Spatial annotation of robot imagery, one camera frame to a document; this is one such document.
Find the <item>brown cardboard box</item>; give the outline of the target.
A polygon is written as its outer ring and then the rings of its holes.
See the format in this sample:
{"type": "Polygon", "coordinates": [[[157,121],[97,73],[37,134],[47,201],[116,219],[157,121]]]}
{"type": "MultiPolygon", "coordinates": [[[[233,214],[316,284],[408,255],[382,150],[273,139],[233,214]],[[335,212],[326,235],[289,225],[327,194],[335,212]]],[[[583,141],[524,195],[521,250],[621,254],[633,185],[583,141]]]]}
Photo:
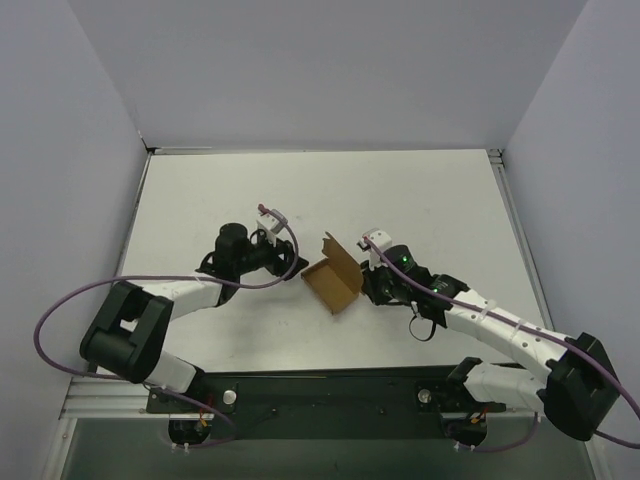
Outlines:
{"type": "Polygon", "coordinates": [[[326,232],[322,242],[323,258],[306,268],[301,277],[324,307],[335,316],[359,297],[364,280],[359,263],[331,233],[326,232]]]}

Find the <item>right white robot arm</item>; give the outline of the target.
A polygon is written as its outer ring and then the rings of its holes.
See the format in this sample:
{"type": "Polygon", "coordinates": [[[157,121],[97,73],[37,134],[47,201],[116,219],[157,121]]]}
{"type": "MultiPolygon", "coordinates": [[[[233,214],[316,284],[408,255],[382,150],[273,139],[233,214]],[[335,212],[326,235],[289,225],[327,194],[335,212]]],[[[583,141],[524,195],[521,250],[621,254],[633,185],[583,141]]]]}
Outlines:
{"type": "Polygon", "coordinates": [[[405,245],[365,236],[358,246],[369,255],[361,269],[363,292],[373,304],[406,306],[433,328],[465,334],[515,362],[506,367],[463,361],[453,379],[474,402],[541,412],[575,440],[597,434],[620,396],[615,369],[597,338],[572,338],[527,322],[464,282],[431,274],[405,245]]]}

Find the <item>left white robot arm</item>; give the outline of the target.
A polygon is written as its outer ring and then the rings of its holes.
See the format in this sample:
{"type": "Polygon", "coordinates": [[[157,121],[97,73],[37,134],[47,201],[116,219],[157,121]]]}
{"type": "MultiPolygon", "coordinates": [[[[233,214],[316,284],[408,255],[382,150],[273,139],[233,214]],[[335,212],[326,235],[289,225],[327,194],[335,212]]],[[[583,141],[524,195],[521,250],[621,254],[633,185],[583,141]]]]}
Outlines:
{"type": "Polygon", "coordinates": [[[117,282],[81,341],[81,357],[130,383],[166,388],[179,409],[196,410],[205,398],[203,372],[163,349],[170,322],[225,305],[248,273],[265,270],[290,280],[309,265],[296,245],[264,226],[249,233],[239,223],[223,225],[193,276],[147,285],[117,282]]]}

